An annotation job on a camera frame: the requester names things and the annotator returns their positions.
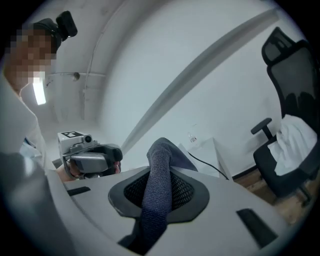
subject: power cord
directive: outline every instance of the power cord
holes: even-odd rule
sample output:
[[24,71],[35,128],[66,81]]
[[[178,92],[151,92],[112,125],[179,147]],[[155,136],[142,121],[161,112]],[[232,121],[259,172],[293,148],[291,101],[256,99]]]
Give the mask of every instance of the power cord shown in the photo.
[[214,167],[212,164],[207,163],[207,162],[205,162],[205,161],[202,161],[202,160],[196,158],[194,155],[192,155],[192,154],[190,154],[190,153],[189,153],[189,155],[192,156],[194,159],[197,159],[197,160],[200,161],[201,163],[204,163],[204,164],[206,164],[206,165],[208,165],[208,166],[211,166],[212,168],[216,169],[223,177],[225,177],[227,180],[229,180],[226,175],[224,175],[221,171],[219,171],[219,170],[218,170],[216,167]]

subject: black mesh pad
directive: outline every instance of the black mesh pad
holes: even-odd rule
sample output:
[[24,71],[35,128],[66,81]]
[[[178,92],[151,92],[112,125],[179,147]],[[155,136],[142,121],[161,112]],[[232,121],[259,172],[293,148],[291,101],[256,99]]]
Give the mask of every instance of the black mesh pad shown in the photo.
[[171,189],[172,189],[172,210],[178,209],[188,203],[193,195],[194,188],[177,175],[171,175]]
[[[149,178],[149,172],[136,179],[124,189],[124,196],[133,204],[142,207],[142,200]],[[194,188],[177,175],[170,173],[172,187],[172,210],[176,210],[188,203],[193,195]]]
[[[148,167],[110,189],[109,201],[121,216],[137,220],[140,218],[149,174],[150,168]],[[170,178],[172,211],[167,215],[167,223],[192,221],[209,203],[208,189],[201,182],[173,168],[170,168]]]
[[146,185],[150,172],[147,172],[142,177],[136,179],[124,189],[124,196],[133,204],[141,208],[144,198]]

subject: person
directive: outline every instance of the person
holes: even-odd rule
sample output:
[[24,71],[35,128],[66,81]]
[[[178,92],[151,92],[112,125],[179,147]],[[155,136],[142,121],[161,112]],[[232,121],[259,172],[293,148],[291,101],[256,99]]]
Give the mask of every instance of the person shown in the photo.
[[[21,91],[40,76],[56,57],[51,36],[43,29],[30,28],[5,56],[0,77],[0,152],[20,153],[36,160],[44,169],[55,170],[41,134],[36,115],[21,98]],[[118,162],[115,172],[119,173]],[[71,178],[62,164],[56,169],[63,182],[81,174],[74,162],[69,163]]]

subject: chair base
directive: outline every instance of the chair base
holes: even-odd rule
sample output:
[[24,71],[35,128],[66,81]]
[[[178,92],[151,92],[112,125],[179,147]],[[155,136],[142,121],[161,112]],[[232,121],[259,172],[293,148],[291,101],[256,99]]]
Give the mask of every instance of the chair base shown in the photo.
[[304,207],[306,207],[306,206],[308,206],[310,204],[312,196],[310,195],[309,191],[306,189],[306,187],[304,185],[301,185],[299,187],[299,189],[301,190],[301,192],[306,197],[306,199],[301,204],[301,206],[304,208]]

